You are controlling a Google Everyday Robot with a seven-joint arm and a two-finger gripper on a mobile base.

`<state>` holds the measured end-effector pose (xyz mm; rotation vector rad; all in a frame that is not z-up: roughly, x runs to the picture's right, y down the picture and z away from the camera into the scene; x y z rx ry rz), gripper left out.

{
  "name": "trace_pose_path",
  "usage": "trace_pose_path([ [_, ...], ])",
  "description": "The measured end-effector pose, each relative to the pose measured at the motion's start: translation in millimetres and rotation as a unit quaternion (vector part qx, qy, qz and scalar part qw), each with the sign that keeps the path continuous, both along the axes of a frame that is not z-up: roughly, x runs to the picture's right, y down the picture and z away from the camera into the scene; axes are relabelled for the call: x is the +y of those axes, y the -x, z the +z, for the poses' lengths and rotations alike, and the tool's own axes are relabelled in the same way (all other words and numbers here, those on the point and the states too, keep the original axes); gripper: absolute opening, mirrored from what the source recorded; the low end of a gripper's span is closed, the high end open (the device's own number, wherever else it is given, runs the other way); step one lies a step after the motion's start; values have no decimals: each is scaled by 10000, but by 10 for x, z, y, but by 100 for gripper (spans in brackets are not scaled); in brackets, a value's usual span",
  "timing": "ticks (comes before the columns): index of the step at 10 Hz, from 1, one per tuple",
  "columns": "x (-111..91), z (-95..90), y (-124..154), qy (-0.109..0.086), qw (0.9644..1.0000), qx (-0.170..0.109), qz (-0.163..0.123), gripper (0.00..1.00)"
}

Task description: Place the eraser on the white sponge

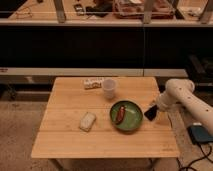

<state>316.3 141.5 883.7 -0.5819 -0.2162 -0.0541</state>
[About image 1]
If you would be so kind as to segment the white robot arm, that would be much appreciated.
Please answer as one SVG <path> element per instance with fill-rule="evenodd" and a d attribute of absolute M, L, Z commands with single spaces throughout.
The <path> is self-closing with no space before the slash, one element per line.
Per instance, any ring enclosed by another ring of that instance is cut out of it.
<path fill-rule="evenodd" d="M 195 85 L 188 79 L 169 79 L 165 91 L 156 98 L 159 110 L 166 111 L 176 102 L 180 102 L 192 116 L 213 135 L 213 107 L 193 94 Z"/>

